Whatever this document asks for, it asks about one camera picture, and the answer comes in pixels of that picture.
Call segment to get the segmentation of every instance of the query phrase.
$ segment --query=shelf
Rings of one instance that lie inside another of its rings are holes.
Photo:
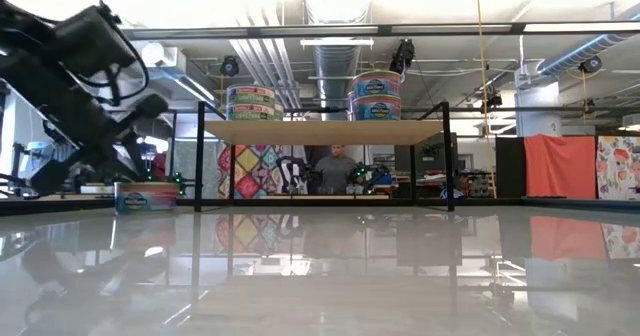
[[[389,195],[266,195],[263,200],[388,200]]]
[[[207,121],[235,145],[415,145],[442,131],[439,121]]]

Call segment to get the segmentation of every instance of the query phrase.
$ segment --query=reflective floor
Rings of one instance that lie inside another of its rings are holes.
[[[218,208],[0,219],[2,335],[638,335],[640,215]]]

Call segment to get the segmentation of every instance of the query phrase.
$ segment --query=colorful quilt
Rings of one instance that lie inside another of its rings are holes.
[[[276,160],[282,156],[280,146],[236,145],[235,198],[257,199],[275,193],[280,183]],[[229,195],[231,148],[226,146],[218,156],[218,198]]]
[[[640,200],[640,137],[598,138],[596,174],[598,197],[602,200]]]

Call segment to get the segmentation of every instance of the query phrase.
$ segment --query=man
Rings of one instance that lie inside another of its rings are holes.
[[[321,187],[324,193],[332,189],[334,194],[346,194],[349,174],[354,168],[356,162],[344,154],[344,145],[331,145],[331,155],[322,158],[316,165],[316,171],[322,173]]]

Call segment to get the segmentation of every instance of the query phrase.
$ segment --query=black robotic arm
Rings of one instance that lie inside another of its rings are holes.
[[[67,160],[51,160],[25,180],[26,186],[41,196],[56,192],[69,168],[78,162],[94,168],[109,165],[131,180],[147,178],[132,124],[141,117],[157,117],[168,105],[160,96],[149,95],[119,121],[100,105],[117,105],[120,99],[144,91],[148,84],[144,63],[118,29],[119,22],[103,3],[56,22],[0,0],[0,49],[6,53],[0,56],[0,78],[41,114],[51,126],[48,134],[58,134],[77,149]],[[143,85],[120,97],[115,78],[136,62],[143,70]],[[101,72],[106,83],[89,81]],[[96,98],[79,82],[110,87],[114,98]],[[114,149],[116,144],[127,150],[130,160],[122,160]]]

